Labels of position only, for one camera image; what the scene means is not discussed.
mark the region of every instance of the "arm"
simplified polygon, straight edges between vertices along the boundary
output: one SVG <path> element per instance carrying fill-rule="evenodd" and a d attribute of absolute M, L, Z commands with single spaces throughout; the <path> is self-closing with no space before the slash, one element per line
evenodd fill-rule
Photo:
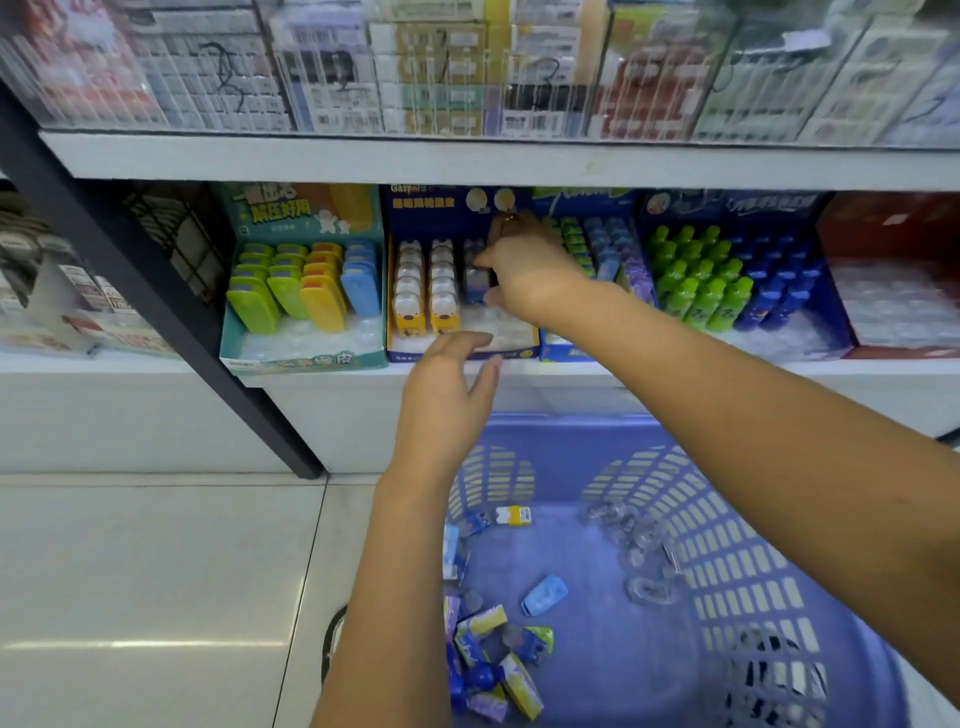
<path fill-rule="evenodd" d="M 441 574 L 450 484 L 490 416 L 500 359 L 468 392 L 489 334 L 441 336 L 403 387 L 394 457 L 373 495 L 360 569 L 314 728 L 450 724 Z"/>
<path fill-rule="evenodd" d="M 479 259 L 491 303 L 633 392 L 765 539 L 960 705 L 960 456 L 657 311 L 525 218 Z"/>

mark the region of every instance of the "product packaging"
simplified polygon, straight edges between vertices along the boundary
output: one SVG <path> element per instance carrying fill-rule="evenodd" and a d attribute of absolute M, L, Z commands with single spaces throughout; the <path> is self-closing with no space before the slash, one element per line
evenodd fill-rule
<path fill-rule="evenodd" d="M 588 136 L 683 141 L 733 29 L 722 8 L 616 3 Z"/>
<path fill-rule="evenodd" d="M 587 220 L 610 221 L 611 219 L 622 220 L 630 231 L 630 236 L 636 238 L 636 228 L 634 227 L 634 207 L 639 190 L 617 187 L 533 187 L 531 189 L 531 209 L 540 219 L 549 218 L 562 221 L 564 218 L 571 218 L 579 221 L 581 227 Z M 601 266 L 598 251 L 589 248 L 590 232 L 585 231 L 585 249 L 587 255 L 592 259 L 592 274 L 596 277 Z M 643 252 L 636 247 L 638 255 L 637 268 L 640 269 L 637 275 L 644 275 L 647 264 L 643 258 Z M 617 263 L 616 274 L 625 273 L 623 266 L 619 263 L 623 261 L 621 257 Z M 620 278 L 618 282 L 626 288 L 631 288 L 629 279 L 626 275 Z M 647 294 L 640 293 L 640 297 L 647 303 L 653 302 L 653 291 Z M 543 361 L 570 362 L 570 361 L 593 361 L 593 359 L 577 349 L 566 339 L 555 333 L 540 330 L 540 340 L 542 347 L 540 349 L 540 359 Z"/>
<path fill-rule="evenodd" d="M 287 5 L 270 19 L 277 66 L 299 129 L 380 133 L 383 119 L 360 3 Z"/>
<path fill-rule="evenodd" d="M 835 359 L 851 346 L 850 323 L 823 260 L 813 220 L 824 193 L 792 190 L 656 190 L 647 194 L 638 227 L 648 255 L 676 245 L 676 261 L 699 268 L 711 264 L 712 280 L 723 280 L 724 298 L 707 322 L 685 317 L 706 302 L 700 282 L 687 273 L 676 291 L 663 289 L 655 266 L 658 307 L 744 351 L 777 363 Z M 741 260 L 740 273 L 727 273 L 728 261 Z M 724 322 L 726 296 L 752 279 L 750 302 Z"/>
<path fill-rule="evenodd" d="M 710 85 L 692 138 L 791 143 L 863 31 L 859 16 L 748 18 Z"/>
<path fill-rule="evenodd" d="M 941 61 L 950 29 L 938 23 L 879 16 L 861 35 L 823 100 L 804 125 L 804 144 L 867 146 L 926 84 Z"/>
<path fill-rule="evenodd" d="M 841 192 L 817 229 L 852 325 L 847 358 L 960 357 L 960 195 Z"/>
<path fill-rule="evenodd" d="M 228 182 L 220 192 L 238 239 L 220 346 L 227 367 L 251 375 L 386 366 L 386 255 L 377 187 Z M 263 245 L 271 249 L 266 254 Z M 351 280 L 354 269 L 358 275 Z M 281 286 L 280 277 L 292 282 Z M 379 284 L 379 297 L 363 285 L 370 278 Z M 274 322 L 262 332 L 252 333 L 249 317 L 235 309 L 248 295 Z M 306 311 L 284 305 L 296 305 L 297 295 Z M 371 300 L 379 303 L 379 315 L 367 310 Z"/>
<path fill-rule="evenodd" d="M 490 274 L 470 262 L 486 245 L 497 212 L 529 206 L 526 187 L 391 185 L 387 350 L 391 361 L 416 361 L 441 331 L 486 331 L 492 342 L 470 358 L 529 358 L 540 351 L 537 330 L 482 303 Z M 486 283 L 474 281 L 486 278 Z"/>

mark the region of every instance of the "packaged product in basket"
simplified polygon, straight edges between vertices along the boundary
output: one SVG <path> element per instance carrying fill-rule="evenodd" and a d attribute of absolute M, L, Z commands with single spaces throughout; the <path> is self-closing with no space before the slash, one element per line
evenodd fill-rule
<path fill-rule="evenodd" d="M 224 363 L 238 374 L 385 366 L 377 188 L 248 182 L 221 193 L 240 239 Z"/>
<path fill-rule="evenodd" d="M 588 135 L 689 138 L 732 29 L 732 15 L 721 8 L 614 5 Z"/>
<path fill-rule="evenodd" d="M 504 687 L 520 711 L 530 720 L 536 720 L 543 712 L 543 699 L 534 685 L 533 678 L 527 672 L 520 659 L 509 654 L 500 663 L 506 675 Z"/>
<path fill-rule="evenodd" d="M 473 265 L 498 211 L 529 206 L 518 187 L 391 185 L 385 194 L 392 241 L 388 327 L 391 361 L 415 361 L 444 331 L 492 335 L 471 358 L 535 356 L 535 328 L 482 303 L 489 272 Z"/>
<path fill-rule="evenodd" d="M 812 225 L 811 192 L 658 190 L 638 220 L 657 305 L 776 362 L 838 358 L 849 324 Z"/>

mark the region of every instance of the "small packaged item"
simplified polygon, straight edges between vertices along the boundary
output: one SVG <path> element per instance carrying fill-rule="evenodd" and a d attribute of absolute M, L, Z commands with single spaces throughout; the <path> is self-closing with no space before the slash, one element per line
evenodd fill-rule
<path fill-rule="evenodd" d="M 457 521 L 457 527 L 460 529 L 460 533 L 466 538 L 466 536 L 473 536 L 490 528 L 495 519 L 495 514 L 493 518 L 491 518 L 491 514 L 489 513 L 467 513 Z"/>
<path fill-rule="evenodd" d="M 539 617 L 552 609 L 569 594 L 569 589 L 559 576 L 547 576 L 520 602 L 520 610 L 527 617 Z"/>
<path fill-rule="evenodd" d="M 463 600 L 456 594 L 444 595 L 444 635 L 448 642 L 453 642 L 453 634 L 457 630 L 457 620 L 463 609 Z"/>
<path fill-rule="evenodd" d="M 527 665 L 538 666 L 553 654 L 554 636 L 549 627 L 518 627 L 505 624 L 502 638 L 504 646 Z"/>
<path fill-rule="evenodd" d="M 467 573 L 469 552 L 460 540 L 460 529 L 449 523 L 444 525 L 444 581 L 456 582 L 459 586 Z"/>
<path fill-rule="evenodd" d="M 508 505 L 496 509 L 497 525 L 530 525 L 533 522 L 530 506 Z"/>
<path fill-rule="evenodd" d="M 625 585 L 627 597 L 634 604 L 676 604 L 680 600 L 679 585 L 632 576 Z"/>
<path fill-rule="evenodd" d="M 534 685 L 527 668 L 515 654 L 509 654 L 500 662 L 504 672 L 504 687 L 520 711 L 530 720 L 536 720 L 543 712 L 543 699 Z"/>
<path fill-rule="evenodd" d="M 494 723 L 502 723 L 507 719 L 510 702 L 494 692 L 478 692 L 467 697 L 467 709 Z"/>

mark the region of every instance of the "white shelf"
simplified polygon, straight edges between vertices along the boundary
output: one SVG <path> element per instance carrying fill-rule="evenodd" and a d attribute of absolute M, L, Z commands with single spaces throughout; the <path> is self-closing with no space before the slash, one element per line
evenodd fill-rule
<path fill-rule="evenodd" d="M 468 376 L 480 371 L 483 362 L 469 361 Z M 390 364 L 385 369 L 356 372 L 303 372 L 278 375 L 241 376 L 248 387 L 299 388 L 304 385 L 330 387 L 345 380 L 362 382 L 363 386 L 395 386 L 410 374 L 413 364 Z M 787 364 L 789 372 L 811 378 L 828 376 L 960 376 L 960 359 L 839 359 Z M 596 362 L 555 363 L 538 359 L 510 359 L 503 363 L 501 382 L 537 387 L 621 387 L 613 375 Z"/>
<path fill-rule="evenodd" d="M 958 190 L 960 152 L 44 132 L 78 178 Z"/>
<path fill-rule="evenodd" d="M 1 375 L 194 375 L 182 359 L 99 349 L 93 356 L 0 351 Z"/>

